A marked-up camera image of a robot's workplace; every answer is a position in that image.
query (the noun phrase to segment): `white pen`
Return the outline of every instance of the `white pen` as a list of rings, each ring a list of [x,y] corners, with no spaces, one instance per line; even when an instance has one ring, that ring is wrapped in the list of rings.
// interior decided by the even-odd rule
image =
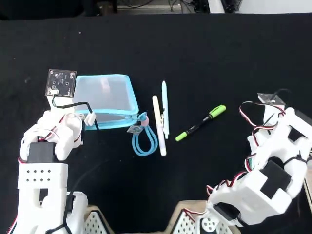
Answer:
[[[158,102],[157,96],[153,96],[152,99],[153,99],[153,108],[154,108],[154,115],[155,115],[155,122],[156,122],[156,128],[157,128],[160,154],[162,156],[166,156],[167,151],[166,151],[164,133],[162,130],[162,125],[161,125],[161,115],[160,115],[160,109],[159,109],[159,102]]]
[[[167,85],[166,82],[163,81],[161,85],[162,91],[162,118],[163,118],[163,131],[165,134],[165,138],[169,138],[169,115],[168,115],[168,96],[167,96]]]

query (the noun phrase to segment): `light blue pen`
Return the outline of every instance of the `light blue pen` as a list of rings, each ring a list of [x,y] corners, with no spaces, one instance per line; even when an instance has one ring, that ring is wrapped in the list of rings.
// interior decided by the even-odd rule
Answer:
[[[163,120],[163,132],[165,134],[165,138],[169,137],[169,115],[168,115],[168,96],[167,96],[167,85],[166,82],[163,81],[161,85],[162,91],[162,120]]]

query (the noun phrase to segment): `black cloth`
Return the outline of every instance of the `black cloth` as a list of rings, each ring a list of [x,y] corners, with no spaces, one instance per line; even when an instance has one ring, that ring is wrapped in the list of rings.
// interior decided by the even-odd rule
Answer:
[[[215,186],[244,168],[251,126],[238,113],[257,92],[290,88],[294,106],[312,117],[309,103],[312,15],[154,15],[48,19],[0,23],[0,232],[17,213],[17,176],[23,133],[49,109],[44,96],[49,68],[79,75],[127,74],[140,113],[156,131],[152,95],[168,86],[170,139],[138,157],[126,129],[86,132],[69,164],[68,188],[88,169],[78,191],[100,207],[116,232],[163,230],[180,200],[206,199]],[[227,111],[192,136],[183,130],[220,104]],[[257,115],[261,123],[262,109]],[[140,136],[146,144],[145,136]],[[242,233],[311,233],[304,192],[287,212]]]

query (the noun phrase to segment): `circuit board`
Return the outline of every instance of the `circuit board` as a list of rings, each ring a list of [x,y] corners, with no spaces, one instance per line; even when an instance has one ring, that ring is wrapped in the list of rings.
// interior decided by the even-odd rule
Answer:
[[[58,90],[58,96],[73,97],[76,75],[76,71],[49,69],[45,95],[52,95],[51,90]]]

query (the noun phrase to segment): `white wall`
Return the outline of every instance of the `white wall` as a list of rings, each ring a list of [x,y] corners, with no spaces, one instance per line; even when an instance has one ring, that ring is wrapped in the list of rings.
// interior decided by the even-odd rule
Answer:
[[[312,12],[312,0],[243,0],[238,13],[278,14]]]

